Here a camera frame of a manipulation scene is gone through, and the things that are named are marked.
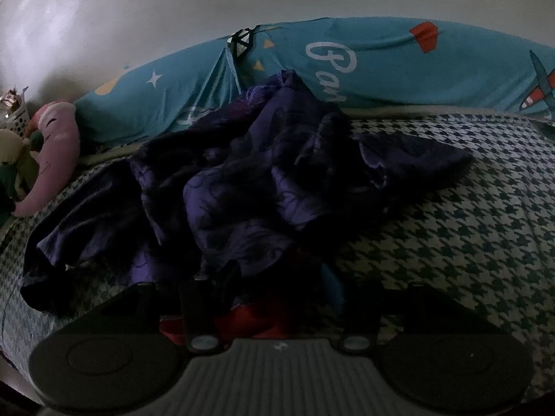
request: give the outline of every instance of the ribbed gray plastic surface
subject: ribbed gray plastic surface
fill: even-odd
[[[165,395],[126,413],[129,416],[437,414],[396,395],[371,360],[342,355],[325,339],[237,339],[223,354],[195,358]]]

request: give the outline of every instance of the pink moon plush toy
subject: pink moon plush toy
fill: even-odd
[[[43,108],[39,110],[42,114],[39,114],[38,130],[44,137],[44,144],[35,157],[38,177],[27,197],[16,203],[13,215],[17,217],[31,216],[54,199],[65,188],[79,159],[75,105],[58,102]]]

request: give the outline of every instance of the orange triangle print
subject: orange triangle print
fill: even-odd
[[[256,64],[253,67],[254,70],[259,70],[261,72],[265,72],[266,69],[264,68],[264,66],[261,64],[260,61],[257,61]]]

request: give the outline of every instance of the pile of clothes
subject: pile of clothes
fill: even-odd
[[[347,234],[448,186],[471,162],[434,140],[354,134],[337,106],[282,71],[77,189],[31,234],[21,294],[62,313],[67,269],[102,256],[133,282],[204,276],[229,309],[250,290],[264,294],[263,283],[289,286],[307,254],[330,258]]]

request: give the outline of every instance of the white basket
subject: white basket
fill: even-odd
[[[29,110],[27,109],[27,104],[25,102],[25,91],[26,87],[21,92],[21,105],[17,111],[13,112],[9,116],[6,113],[0,114],[0,128],[6,128],[13,131],[20,137],[23,137],[27,123],[29,123]]]

